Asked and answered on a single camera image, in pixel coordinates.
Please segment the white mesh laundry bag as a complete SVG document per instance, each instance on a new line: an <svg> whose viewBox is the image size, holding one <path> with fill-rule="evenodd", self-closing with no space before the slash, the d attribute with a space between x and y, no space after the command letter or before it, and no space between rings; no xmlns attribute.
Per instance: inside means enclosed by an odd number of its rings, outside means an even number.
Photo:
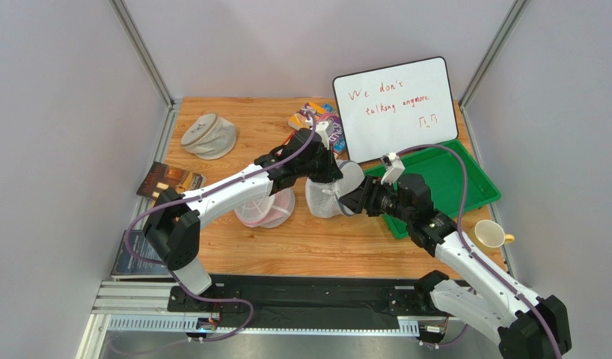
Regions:
<svg viewBox="0 0 612 359"><path fill-rule="evenodd" d="M353 216L354 212L339 202L339 199L356 190L364 181L364 172L359 164L350 160L337 160L343 178L335 182L319 183L307 179L305 198L310 213L318 218L338 215Z"/></svg>

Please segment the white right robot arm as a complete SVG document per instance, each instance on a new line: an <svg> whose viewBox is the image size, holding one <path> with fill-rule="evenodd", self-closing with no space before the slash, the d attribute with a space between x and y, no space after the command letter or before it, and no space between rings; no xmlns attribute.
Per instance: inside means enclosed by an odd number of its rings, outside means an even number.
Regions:
<svg viewBox="0 0 612 359"><path fill-rule="evenodd" d="M565 304L520 284L499 268L432 202L420 174L396 185L367 176L340 197L354 213L386 214L406 224L413 243L455 270L473 289L433 271L415 284L428 306L456 316L497 345L503 358L561 358L572 348Z"/></svg>

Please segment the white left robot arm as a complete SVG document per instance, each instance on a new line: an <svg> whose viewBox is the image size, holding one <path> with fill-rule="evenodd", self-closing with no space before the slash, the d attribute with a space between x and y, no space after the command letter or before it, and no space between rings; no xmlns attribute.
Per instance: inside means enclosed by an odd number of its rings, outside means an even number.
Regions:
<svg viewBox="0 0 612 359"><path fill-rule="evenodd" d="M227 179L182 194L163 191L147 211L142 232L176 281L201 295L212 284L198 257L201 230L238 206L292 188L302 177L324 184L343 177L328 139L312 129L300 129Z"/></svg>

